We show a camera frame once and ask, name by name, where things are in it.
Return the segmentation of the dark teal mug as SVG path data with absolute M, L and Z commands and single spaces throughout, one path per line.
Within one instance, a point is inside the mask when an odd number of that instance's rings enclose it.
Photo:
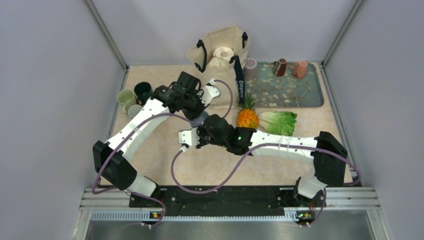
M 152 86 L 148 82 L 139 82 L 135 85 L 134 94 L 138 105 L 143 106 L 153 93 Z

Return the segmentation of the blue-grey patterned mug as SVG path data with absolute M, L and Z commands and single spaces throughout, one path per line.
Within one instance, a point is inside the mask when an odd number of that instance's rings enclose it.
M 141 105 L 135 104 L 132 105 L 128 111 L 127 114 L 129 117 L 131 118 L 135 118 L 137 116 L 137 114 L 143 109 L 143 107 Z

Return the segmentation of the pale green mug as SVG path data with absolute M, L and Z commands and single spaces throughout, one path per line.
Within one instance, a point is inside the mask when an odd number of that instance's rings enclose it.
M 121 90 L 116 96 L 116 100 L 120 104 L 121 111 L 124 114 L 128 113 L 128 110 L 130 109 L 130 107 L 137 104 L 136 95 L 130 89 Z

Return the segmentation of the white footed mug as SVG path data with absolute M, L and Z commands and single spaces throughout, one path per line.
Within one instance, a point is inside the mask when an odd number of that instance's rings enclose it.
M 203 111 L 199 117 L 192 120 L 192 123 L 190 124 L 192 128 L 198 127 L 203 125 L 205 119 L 209 116 L 207 111 Z

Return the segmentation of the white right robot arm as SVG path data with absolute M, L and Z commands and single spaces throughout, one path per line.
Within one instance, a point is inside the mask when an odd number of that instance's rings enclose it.
M 213 114 L 195 128 L 194 135 L 198 149 L 215 145 L 237 156 L 274 156 L 311 165 L 293 192 L 293 200 L 299 206 L 307 206 L 326 187 L 344 185 L 348 152 L 329 132 L 321 131 L 316 137 L 283 136 L 250 127 L 234 127 Z

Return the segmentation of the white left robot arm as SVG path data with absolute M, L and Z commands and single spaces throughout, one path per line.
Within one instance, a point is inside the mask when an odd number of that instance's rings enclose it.
M 201 81 L 183 71 L 177 81 L 158 86 L 141 111 L 117 134 L 107 141 L 97 141 L 92 148 L 97 173 L 91 192 L 97 194 L 100 179 L 106 179 L 113 189 L 141 195 L 149 207 L 160 202 L 158 185 L 131 164 L 134 154 L 148 136 L 168 117 L 183 112 L 182 120 L 192 123 L 220 95 L 215 81 L 200 87 Z

